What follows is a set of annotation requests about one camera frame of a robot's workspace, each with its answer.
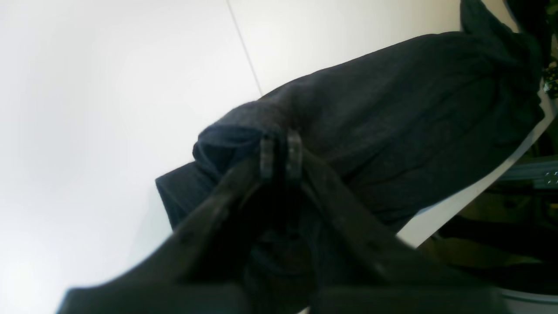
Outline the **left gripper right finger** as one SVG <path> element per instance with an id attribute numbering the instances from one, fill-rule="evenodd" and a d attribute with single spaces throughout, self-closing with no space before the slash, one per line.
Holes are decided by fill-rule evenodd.
<path id="1" fill-rule="evenodd" d="M 287 133 L 287 181 L 299 186 L 367 284 L 322 288 L 310 314 L 507 314 L 500 293 L 434 262 L 380 223 L 337 176 Z"/>

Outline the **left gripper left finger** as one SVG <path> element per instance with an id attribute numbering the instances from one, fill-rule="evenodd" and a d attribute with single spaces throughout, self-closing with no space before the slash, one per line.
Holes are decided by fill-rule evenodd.
<path id="1" fill-rule="evenodd" d="M 241 161 L 142 263 L 106 284 L 74 288 L 60 314 L 251 314 L 240 280 L 271 209 L 259 190 L 272 182 L 273 139 Z"/>

